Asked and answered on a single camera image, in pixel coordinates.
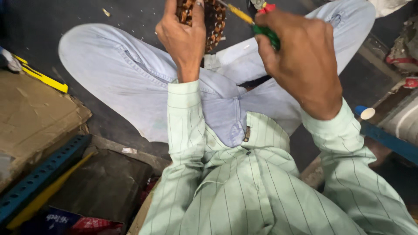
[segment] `cup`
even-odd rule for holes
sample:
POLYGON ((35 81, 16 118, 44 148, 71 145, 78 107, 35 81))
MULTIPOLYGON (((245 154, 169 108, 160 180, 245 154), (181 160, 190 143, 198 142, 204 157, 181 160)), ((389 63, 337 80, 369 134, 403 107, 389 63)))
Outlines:
POLYGON ((356 109, 355 109, 355 112, 363 120, 367 120, 367 119, 372 118, 376 113, 374 108, 368 108, 368 107, 363 106, 363 105, 357 106, 356 109))

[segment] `jeans pocket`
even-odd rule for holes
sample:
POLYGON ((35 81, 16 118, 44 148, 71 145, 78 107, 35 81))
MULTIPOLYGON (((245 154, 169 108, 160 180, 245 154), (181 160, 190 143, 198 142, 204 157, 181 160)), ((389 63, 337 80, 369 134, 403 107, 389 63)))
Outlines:
POLYGON ((335 14, 332 16, 332 18, 327 21, 327 23, 330 23, 332 25, 333 28, 336 28, 341 22, 341 15, 340 14, 335 14))

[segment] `fingernail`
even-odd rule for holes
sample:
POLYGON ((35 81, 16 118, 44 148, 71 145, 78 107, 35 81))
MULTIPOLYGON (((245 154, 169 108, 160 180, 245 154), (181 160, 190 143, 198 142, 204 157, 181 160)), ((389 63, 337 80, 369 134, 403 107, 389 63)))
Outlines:
POLYGON ((196 0, 196 4, 198 6, 201 6, 201 7, 205 8, 205 4, 203 3, 203 0, 196 0))

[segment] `green screwdriver handle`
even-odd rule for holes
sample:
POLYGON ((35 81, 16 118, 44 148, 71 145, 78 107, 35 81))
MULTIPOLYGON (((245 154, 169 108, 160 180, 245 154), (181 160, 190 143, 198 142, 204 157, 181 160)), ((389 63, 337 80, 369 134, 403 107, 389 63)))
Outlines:
POLYGON ((266 35, 270 39, 270 42, 273 48, 276 49, 277 51, 280 50, 280 40, 277 37, 277 35, 273 31, 271 31, 271 29, 267 27, 259 27, 257 25, 253 25, 252 29, 254 30, 255 34, 266 35))

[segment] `shirt cuff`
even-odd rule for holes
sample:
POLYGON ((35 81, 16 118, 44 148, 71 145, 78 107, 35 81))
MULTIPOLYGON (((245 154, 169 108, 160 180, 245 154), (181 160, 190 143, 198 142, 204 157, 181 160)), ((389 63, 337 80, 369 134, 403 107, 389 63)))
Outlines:
POLYGON ((344 98, 342 99, 342 106, 337 116, 328 121, 315 119, 302 110, 302 123, 311 133, 342 133, 353 119, 354 114, 344 98))
POLYGON ((168 84, 169 108, 187 109, 200 104, 199 80, 186 83, 168 84))

